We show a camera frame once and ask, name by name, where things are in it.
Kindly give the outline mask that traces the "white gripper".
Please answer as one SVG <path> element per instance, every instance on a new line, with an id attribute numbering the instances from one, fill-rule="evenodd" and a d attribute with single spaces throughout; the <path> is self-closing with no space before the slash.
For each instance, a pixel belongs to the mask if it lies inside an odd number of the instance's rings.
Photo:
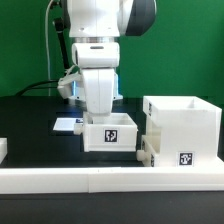
<path id="1" fill-rule="evenodd" d="M 87 111 L 91 115 L 109 115 L 112 110 L 115 68 L 120 59 L 119 44 L 74 43 L 72 59 L 80 68 Z"/>

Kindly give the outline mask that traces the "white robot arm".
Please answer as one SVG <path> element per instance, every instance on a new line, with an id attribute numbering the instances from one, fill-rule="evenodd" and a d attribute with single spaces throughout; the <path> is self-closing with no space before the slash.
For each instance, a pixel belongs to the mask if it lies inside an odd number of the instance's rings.
<path id="1" fill-rule="evenodd" d="M 87 111 L 108 116 L 112 110 L 120 36 L 141 36 L 153 25 L 156 0 L 63 0 L 72 60 L 84 85 Z"/>

